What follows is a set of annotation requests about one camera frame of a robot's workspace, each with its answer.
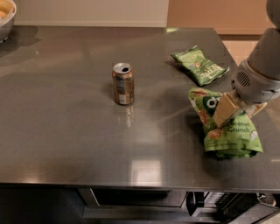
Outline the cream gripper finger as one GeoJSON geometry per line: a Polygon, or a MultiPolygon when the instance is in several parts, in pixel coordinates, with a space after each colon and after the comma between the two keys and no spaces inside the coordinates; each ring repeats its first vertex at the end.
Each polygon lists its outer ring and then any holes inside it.
{"type": "Polygon", "coordinates": [[[213,114],[213,120],[218,128],[223,127],[242,112],[241,105],[236,97],[226,92],[219,100],[213,114]]]}
{"type": "Polygon", "coordinates": [[[248,116],[252,117],[258,114],[261,110],[263,110],[267,106],[267,103],[258,103],[254,105],[248,105],[245,109],[248,116]]]}

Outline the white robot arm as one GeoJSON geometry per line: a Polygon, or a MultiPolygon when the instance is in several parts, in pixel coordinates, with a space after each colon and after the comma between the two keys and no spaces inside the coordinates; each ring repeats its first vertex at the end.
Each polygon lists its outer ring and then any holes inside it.
{"type": "Polygon", "coordinates": [[[232,75],[232,90],[222,95],[213,115],[218,128],[242,112],[256,115],[280,95],[280,0],[267,0],[266,11],[275,28],[264,32],[232,75]]]}

